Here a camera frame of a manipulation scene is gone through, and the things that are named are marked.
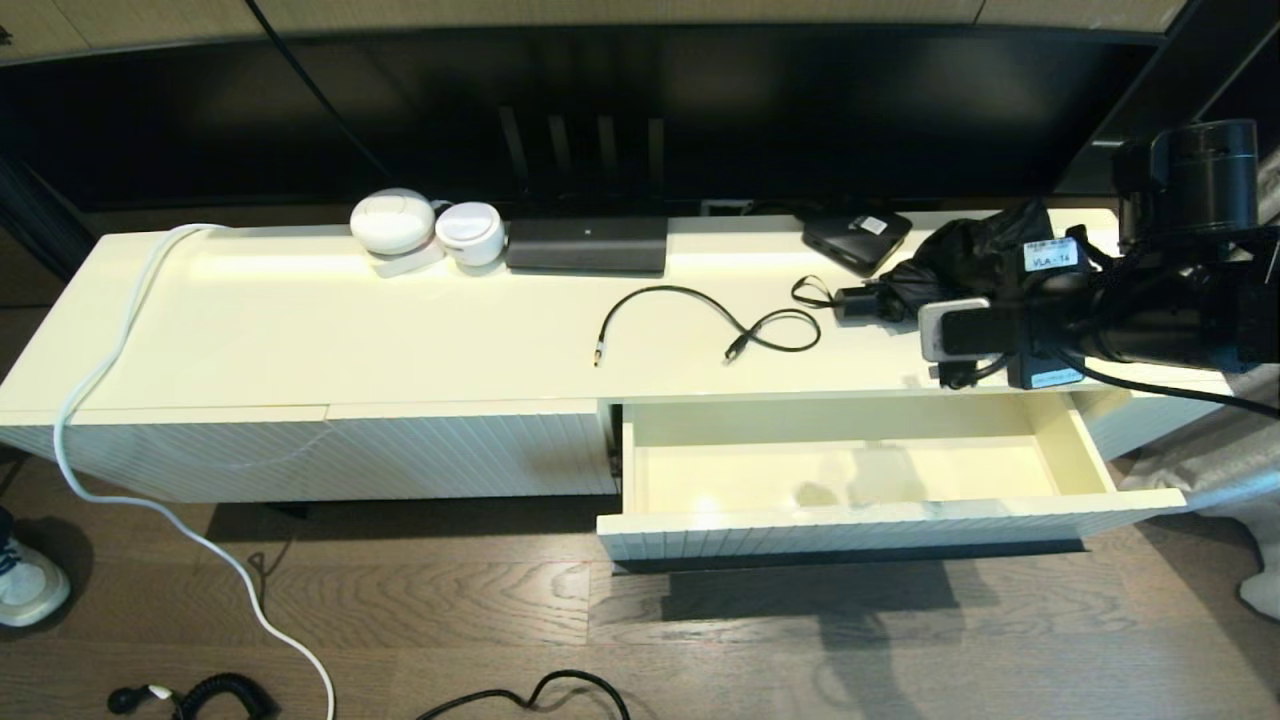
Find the ribbed cabinet door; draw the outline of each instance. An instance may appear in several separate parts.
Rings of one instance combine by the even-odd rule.
[[[412,497],[616,493],[596,414],[330,420],[369,468]]]
[[[49,425],[0,441],[52,459]],[[617,492],[595,413],[84,424],[72,466],[173,502],[302,502]]]

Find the gray cloth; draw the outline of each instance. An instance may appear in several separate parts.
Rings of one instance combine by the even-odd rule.
[[[1280,149],[1258,170],[1258,215],[1280,224]],[[1280,366],[1228,377],[1231,391],[1276,405]],[[1178,488],[1189,510],[1235,518],[1249,528],[1265,569],[1240,585],[1258,612],[1280,619],[1280,421],[1221,409],[1143,448],[1123,489]]]

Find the white cable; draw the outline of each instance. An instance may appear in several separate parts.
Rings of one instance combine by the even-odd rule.
[[[54,457],[58,460],[58,468],[63,471],[63,477],[67,478],[67,484],[70,486],[72,492],[78,495],[86,502],[100,505],[133,505],[137,507],[155,510],[156,512],[164,515],[166,520],[173,523],[173,527],[178,528],[178,532],[205,546],[218,557],[225,560],[227,564],[230,565],[237,574],[239,574],[241,579],[244,580],[244,589],[248,591],[248,602],[253,606],[253,615],[257,618],[259,624],[262,625],[262,629],[275,635],[275,638],[284,644],[302,653],[302,657],[306,657],[311,661],[311,665],[315,665],[316,671],[320,673],[320,679],[324,680],[324,691],[329,701],[329,714],[326,715],[326,719],[333,720],[335,700],[333,680],[329,679],[329,671],[325,670],[324,664],[320,662],[320,659],[316,657],[315,653],[307,648],[307,646],[275,629],[275,625],[266,619],[266,615],[262,614],[262,605],[257,600],[257,592],[253,589],[253,579],[238,560],[232,557],[232,555],[225,550],[218,547],[218,544],[209,538],[193,532],[186,523],[179,520],[172,510],[159,502],[152,502],[141,497],[100,496],[86,491],[84,487],[81,486],[79,479],[76,477],[76,471],[72,470],[70,462],[67,461],[64,438],[67,434],[67,424],[70,421],[76,410],[79,409],[81,404],[84,402],[84,398],[88,397],[88,393],[97,387],[97,383],[101,382],[102,377],[106,375],[111,366],[115,365],[115,361],[120,359],[120,354],[124,351],[124,343],[129,340],[129,332],[133,329],[133,322],[137,319],[138,310],[142,307],[147,293],[151,291],[151,283],[155,279],[160,264],[180,240],[188,237],[195,231],[202,229],[225,229],[225,225],[214,225],[207,223],[179,225],[165,233],[160,242],[156,243],[155,249],[151,250],[151,256],[147,259],[147,263],[142,269],[142,274],[138,275],[138,282],[133,286],[133,295],[129,297],[129,302],[124,309],[124,322],[120,324],[120,337],[116,338],[115,347],[113,347],[111,351],[108,352],[106,357],[99,363],[97,368],[93,368],[88,375],[84,375],[84,379],[76,386],[76,389],[73,389],[70,395],[67,396],[67,401],[63,404],[61,409],[58,411],[58,416],[54,419]]]

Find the label sticker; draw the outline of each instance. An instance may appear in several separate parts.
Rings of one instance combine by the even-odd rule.
[[[1075,240],[1060,237],[1028,242],[1023,246],[1023,260],[1028,273],[1050,268],[1070,268],[1080,259]]]
[[[888,223],[879,218],[873,218],[870,215],[864,215],[858,218],[856,224],[863,229],[870,232],[872,234],[879,234],[888,228]]]
[[[1078,383],[1083,379],[1084,375],[1082,375],[1078,370],[1073,370],[1070,368],[1062,368],[1061,370],[1050,370],[1047,373],[1037,373],[1032,375],[1032,387],[1042,388],[1042,387],[1062,386],[1066,383]]]

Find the wooden floor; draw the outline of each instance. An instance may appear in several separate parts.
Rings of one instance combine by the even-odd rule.
[[[0,374],[42,314],[0,309]],[[76,588],[49,623],[0,629],[0,719],[108,717],[116,687],[186,689],[232,670],[283,717],[323,717],[310,665],[257,626],[227,566],[159,516],[79,502],[37,459],[0,459],[0,505]],[[492,687],[525,694],[559,667],[608,678],[648,720],[1280,717],[1280,623],[1235,597],[1258,560],[1230,521],[1162,518],[1073,555],[616,575],[593,530],[617,509],[179,512],[257,559],[266,612],[328,664],[344,720],[411,720]],[[543,717],[611,717],[571,683],[545,700],[561,706]],[[201,719],[237,710],[224,697]],[[447,717],[524,716],[488,701]]]

